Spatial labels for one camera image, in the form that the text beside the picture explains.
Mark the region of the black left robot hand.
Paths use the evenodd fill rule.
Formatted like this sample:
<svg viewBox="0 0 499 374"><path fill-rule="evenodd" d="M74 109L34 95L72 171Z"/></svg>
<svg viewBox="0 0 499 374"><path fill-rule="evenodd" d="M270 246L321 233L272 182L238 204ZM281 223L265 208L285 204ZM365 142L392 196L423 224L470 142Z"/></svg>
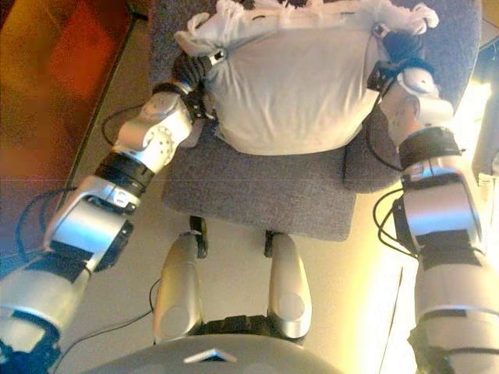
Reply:
<svg viewBox="0 0 499 374"><path fill-rule="evenodd" d="M172 83L185 92L194 91L207 74L226 58L224 48L217 48L207 55L190 56L183 52L172 67Z"/></svg>

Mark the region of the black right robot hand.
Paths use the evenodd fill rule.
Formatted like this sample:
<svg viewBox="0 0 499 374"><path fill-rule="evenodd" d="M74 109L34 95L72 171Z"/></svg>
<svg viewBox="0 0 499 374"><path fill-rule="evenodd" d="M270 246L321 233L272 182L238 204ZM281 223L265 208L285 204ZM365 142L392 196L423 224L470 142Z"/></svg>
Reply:
<svg viewBox="0 0 499 374"><path fill-rule="evenodd" d="M378 23L373 28L373 35L380 42L390 62L402 63L425 55L423 39L407 31L397 31Z"/></svg>

